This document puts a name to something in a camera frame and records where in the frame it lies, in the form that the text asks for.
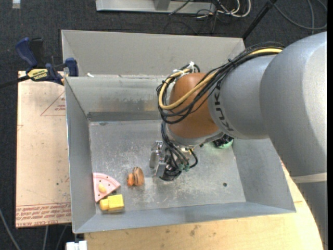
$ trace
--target pink triangular piece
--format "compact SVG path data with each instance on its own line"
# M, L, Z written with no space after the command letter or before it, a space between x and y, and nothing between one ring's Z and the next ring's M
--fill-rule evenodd
M93 173L93 184L94 184L94 194L95 194L95 201L98 202L105 196L112 193L115 189L120 186L120 183L116 181L114 178L103 174L103 173ZM102 184L103 187L106 189L105 192L100 192L99 185Z

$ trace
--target yellow block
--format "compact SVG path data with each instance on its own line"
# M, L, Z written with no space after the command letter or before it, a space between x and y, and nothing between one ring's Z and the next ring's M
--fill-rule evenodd
M111 195L99 202L101 210L114 211L124 208L124 200L121 194Z

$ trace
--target white cable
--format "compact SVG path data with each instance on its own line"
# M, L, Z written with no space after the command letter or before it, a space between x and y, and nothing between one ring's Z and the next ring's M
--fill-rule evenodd
M192 72L194 72L194 62L190 61L189 65L187 66L187 69L190 69Z
M220 0L217 0L217 1L219 2L220 6L224 9L224 11L222 11L222 10L217 10L218 13L222 13L222 14L226 14L226 15L231 15L231 16L236 17L236 18L243 18L243 17L246 17L246 16L250 13L250 11L251 11L251 0L247 0L248 10L247 10L244 14L242 14L242 15L237 15L237 14L236 14L236 13L239 11L239 9L240 9L240 1L239 1L239 0L236 0L236 1L237 1L237 4L238 4L237 9L236 9L236 10L233 9L232 11L228 11L228 10L227 10L227 9L221 4Z
M248 1L248 10L245 12L245 14L243 15L233 15L234 17L236 18L243 18L243 17L246 17L250 11L251 11L251 0L247 0Z
M14 244L15 248L16 248L17 250L21 250L21 248L18 246L17 242L15 241L14 236L12 235L12 233L11 233L11 231L10 231L8 225L7 225L7 222L6 222L6 220L5 220L4 215L2 214L1 209L0 209L0 217L1 217L1 219L2 219L2 222L4 223L4 226L5 226L5 228L6 228L6 231L7 231L8 235L9 235L9 237L10 237L12 243Z
M44 241L43 241L43 250L45 250L46 248L46 240L47 240L47 234L48 234L48 226L46 226L46 229L45 229L45 235L44 235Z
M230 15L231 13L232 13L232 11L228 11L222 4L221 4L221 2L220 2L220 0L217 0L218 1L218 3L220 4L220 6L224 9L224 11L225 12L223 12L222 10L218 10L218 11L220 11L220 13L223 13L223 14L228 14L228 15Z

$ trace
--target cable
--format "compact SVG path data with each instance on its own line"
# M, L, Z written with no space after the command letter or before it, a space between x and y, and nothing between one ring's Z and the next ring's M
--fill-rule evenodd
M191 154L193 155L194 159L196 160L195 163L193 165L191 165L189 168L193 168L198 164L198 157L196 156L196 154L193 152L192 149L189 150L191 152Z
M251 11L251 0L247 0L247 4L248 4L248 9L247 11L242 14L242 15L238 15L236 14L239 10L240 10L240 1L239 0L236 0L237 1L237 9L236 10L227 10L221 3L220 0L217 0L218 4L222 7L223 10L217 10L218 13L222 13L222 14L225 14L225 15L230 15L230 16L233 16L233 17L236 17L236 18L243 18L243 17L246 17L250 11Z
M252 47L248 47L245 51L239 54L233 60L229 60L228 63L212 69L197 83L197 85L188 91L183 97L178 99L177 101L173 102L171 105L166 104L166 97L167 91L170 83L176 81L179 77L191 73L191 71L183 70L177 71L176 73L167 77L165 81L162 81L162 84L157 87L158 93L158 109L161 115L161 118L164 122L168 124L175 124L183 119L185 119L189 114L198 110L199 107L207 100L207 98L212 94L212 88L216 87L218 82L221 82L235 67L243 64L249 59L256 58L258 56L264 55L274 55L281 52L283 46L278 43L267 42L263 44L257 44ZM208 97L205 97L204 100L201 100L203 96L209 91ZM177 107L183 104L190 95L193 93L198 92L195 98L182 109L175 111ZM196 103L199 101L199 107L195 108ZM178 117L177 119L169 120L168 117Z
M42 248L43 250L45 250L45 247L46 247L47 234L48 234L48 226L46 226L46 229L45 229L43 248Z
M259 49L256 51L253 51L251 53L249 53L248 55L256 55L256 54L260 54L260 53L267 53L267 51L269 51L271 54L277 54L279 52L281 52L281 49ZM159 106L160 108L164 109L164 110L170 110L170 109L174 109L176 107L178 107L182 102L184 102L186 99L188 99L189 96L191 96L194 92L196 92L198 89L200 89L202 86L204 86L205 84L207 84L217 72L214 72L210 75L208 75L203 81L199 82L193 89L191 89L190 91L188 91L184 96L182 96L180 99L178 99L177 101L173 102L171 105L164 105L162 102L162 95L165 91L165 89L168 87L168 85L172 82L172 79L177 78L178 76L187 73L188 70L183 70L180 72L176 72L174 74L172 74L169 78L167 78L165 80L165 82L162 85L162 88L160 90L159 93Z
M68 226L65 226L64 229L62 230L62 233L61 233L61 235L60 235L60 237L59 237L59 240L58 240L58 243L57 243L57 246L56 246L56 250L58 250L58 248L59 248L59 245L60 245L60 243L61 243L61 240L62 240L63 234L65 233L67 227L68 227Z
M7 222L6 222L6 220L5 220L4 215L2 214L1 209L0 209L0 217L1 217L1 219L2 219L2 222L3 222L3 224L4 224L5 228L6 228L6 231L7 231L8 235L9 235L9 237L10 237L12 243L14 244L15 248L16 248L17 250L21 250L21 248L18 246L18 244L17 244L17 242L16 242L14 236L12 235L12 233L11 233L11 231L10 231L8 225L7 225Z
M187 0L182 6L180 6L179 8L177 8L176 10L172 11L169 16L177 13L179 10L181 10L182 8L184 8L191 0Z
M321 2L320 0L316 0L316 1L318 1L318 2L323 6L323 8L325 9L325 11L327 12L327 7L324 5L324 3ZM298 26L298 27L301 27L301 28L304 28L304 29L307 29L307 30L322 30L322 29L324 29L324 28L327 27L327 23L326 23L324 26L322 26L322 27L316 27L316 28L315 28L315 27L307 27L307 26L301 25L301 24L299 24L299 23L293 21L292 19L290 19L288 16L286 16L286 15L281 11L281 9L280 9L278 6L276 6L275 4L273 4L273 6L276 8L277 11L280 12L280 14L281 14L285 19L287 19L289 22L291 22L292 24L294 24L294 25L296 25L296 26Z

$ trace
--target black cable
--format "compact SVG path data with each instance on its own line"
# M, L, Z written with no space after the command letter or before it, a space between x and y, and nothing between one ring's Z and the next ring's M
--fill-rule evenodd
M325 9L325 11L327 12L327 7L324 5L324 3L322 3L320 0L316 0L316 1L318 1L318 2L323 6L323 8ZM312 14L312 15L311 15L311 17L312 17L312 27L307 27L307 26L301 25L301 24L299 24L299 23L293 21L293 20L290 19L286 14L284 14L284 13L281 11L281 9L280 9L277 5L273 4L273 6L275 7L275 9L276 9L277 11L279 11L279 13L280 13L285 19L287 19L289 22L291 22L292 24L294 24L294 25L296 25L296 26L298 26L298 27L301 27L301 28L304 28L304 29L307 29L307 30L312 30L312 31L314 31L314 30L322 30L322 29L326 28L326 27L327 27L327 23L326 23L324 26L322 26L322 27L317 27L317 28L314 27L314 15L313 15L314 13L313 13L312 4L311 4L311 2L310 2L309 0L307 0L307 2L308 2L308 4L309 4L309 6L310 6L310 10L311 10L311 14Z
M258 23L261 21L261 19L266 15L266 13L270 10L272 5L276 3L277 0L269 0L266 2L264 7L260 10L259 14L256 16L256 18L253 20L249 28L245 31L242 38L245 40L246 37L253 31L253 29L258 25Z
M184 8L184 7L185 7L190 1L191 1L191 0L187 0L182 6L180 6L179 8L177 8L176 10L174 10L173 12L171 12L171 13L169 14L169 16L171 16L171 15L177 13L179 10L181 10L182 8Z
M182 24L184 26L186 26L187 28L189 28L190 30L192 30L192 32L195 34L195 35L198 35L198 32L190 25L190 24L187 24L183 21L171 21L169 23L167 23L164 28L163 28L163 34L165 34L165 30L167 29L167 27L171 24L174 24L174 23L178 23L178 24Z
M198 164L198 157L197 157L197 155L193 152L192 149L190 149L189 151L191 152L191 154L193 155L193 157L194 157L194 159L195 159L195 163L194 163L193 165L189 166L189 168L191 169L191 168L195 167L195 166Z
M244 62L246 62L249 59L253 59L256 58L258 56L263 56L263 55L271 55L271 54L275 54L275 53L271 53L271 52L265 52L265 53L259 53L259 54L252 54L253 52L259 50L259 49L267 49L267 48L275 48L275 49L283 49L283 46L281 44L278 43L270 43L269 45L267 43L261 43L252 47L247 48L244 52L242 52L241 54L239 54L236 58L234 58L233 60L230 60L230 62L215 68L211 71L209 71L201 80L203 81L208 75L210 75L212 72L216 71L215 75L212 77L212 79L198 92L198 94L196 95L196 97L193 99L193 101L187 105L186 107L184 107L181 110L175 111L174 109L176 109L177 107L179 107L182 103L180 103L177 107L172 109L172 112L165 112L165 110L163 110L160 106L158 106L159 112L161 114L161 118L164 122L168 123L168 124L175 124L178 123L180 121L182 121L183 119L185 119L189 114L195 112L196 110L198 110L198 108L200 108L200 106L203 104L203 102L207 99L205 99L203 102L201 102L201 104L199 105L199 107L197 107L195 110L193 110L194 105L203 97L203 95L209 91L209 89L211 89L213 86L216 86L216 84L219 81L222 81L224 79L224 77L227 76L227 74L232 71L235 67L243 64ZM160 95L160 91L161 91L161 87L162 85L160 85L157 88L157 92L158 95ZM166 95L167 94L167 88L164 90L163 93L163 101L165 102L166 100ZM179 118L175 119L175 120L168 120L168 117L175 117L178 116Z

